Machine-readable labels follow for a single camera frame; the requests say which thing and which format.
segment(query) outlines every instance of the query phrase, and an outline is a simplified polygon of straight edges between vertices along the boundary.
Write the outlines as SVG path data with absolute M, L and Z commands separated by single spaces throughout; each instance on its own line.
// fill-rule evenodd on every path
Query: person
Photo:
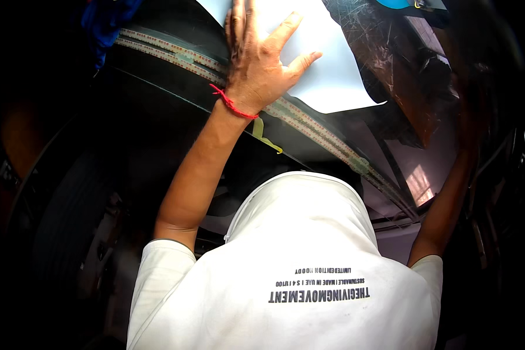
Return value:
M 196 231 L 239 135 L 322 53 L 284 67 L 279 55 L 302 17 L 270 35 L 254 0 L 234 0 L 225 95 L 184 158 L 141 259 L 127 349 L 434 348 L 441 255 L 454 230 L 476 152 L 459 150 L 412 246 L 407 266 L 377 248 L 364 203 L 347 183 L 286 172 L 236 212 L 226 244 L 197 262 Z

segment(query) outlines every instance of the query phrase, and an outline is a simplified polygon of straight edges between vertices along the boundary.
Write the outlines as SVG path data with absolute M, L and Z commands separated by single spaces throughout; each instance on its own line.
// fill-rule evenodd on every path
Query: glass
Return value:
M 321 114 L 284 96 L 261 113 L 263 137 L 309 170 L 354 186 L 372 220 L 416 222 L 456 156 L 458 97 L 443 29 L 429 24 L 443 27 L 446 12 L 392 10 L 372 0 L 323 2 L 343 29 L 369 95 L 387 103 Z M 108 66 L 211 109 L 216 97 L 208 83 L 223 84 L 228 53 L 223 29 L 196 1 L 145 2 L 116 43 Z

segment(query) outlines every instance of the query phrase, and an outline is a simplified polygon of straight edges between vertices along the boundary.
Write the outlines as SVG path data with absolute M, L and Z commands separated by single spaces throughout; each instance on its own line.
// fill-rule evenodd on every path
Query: bracelet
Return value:
M 227 97 L 224 94 L 224 90 L 218 89 L 214 84 L 210 84 L 210 86 L 213 87 L 216 90 L 216 92 L 212 92 L 212 94 L 221 95 L 222 96 L 222 100 L 224 101 L 224 103 L 227 106 L 227 108 L 231 109 L 232 111 L 234 111 L 239 116 L 242 116 L 243 118 L 247 118 L 247 119 L 257 119 L 259 117 L 259 114 L 251 115 L 251 114 L 243 113 L 242 111 L 238 110 L 233 105 L 233 101 L 231 101 L 229 99 L 229 97 Z

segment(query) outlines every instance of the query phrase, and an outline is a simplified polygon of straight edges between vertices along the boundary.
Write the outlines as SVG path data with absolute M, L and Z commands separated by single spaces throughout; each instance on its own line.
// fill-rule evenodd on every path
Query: blue fabric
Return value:
M 377 0 L 377 2 L 383 6 L 394 8 L 395 10 L 410 6 L 406 0 Z
M 95 58 L 95 68 L 105 63 L 105 53 L 119 35 L 121 26 L 130 21 L 142 0 L 91 0 L 84 9 L 80 25 L 87 35 Z

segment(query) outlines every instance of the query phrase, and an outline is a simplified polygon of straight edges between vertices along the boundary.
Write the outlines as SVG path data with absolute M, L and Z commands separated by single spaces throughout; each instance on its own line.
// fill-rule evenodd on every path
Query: paper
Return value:
M 223 27 L 225 15 L 232 7 L 231 0 L 197 1 Z M 356 59 L 342 29 L 331 18 L 321 0 L 264 0 L 258 1 L 257 7 L 259 24 L 268 33 L 273 32 L 293 11 L 304 16 L 280 55 L 285 66 L 300 53 L 323 52 L 323 57 L 315 61 L 288 91 L 290 95 L 321 113 L 378 105 L 365 91 Z

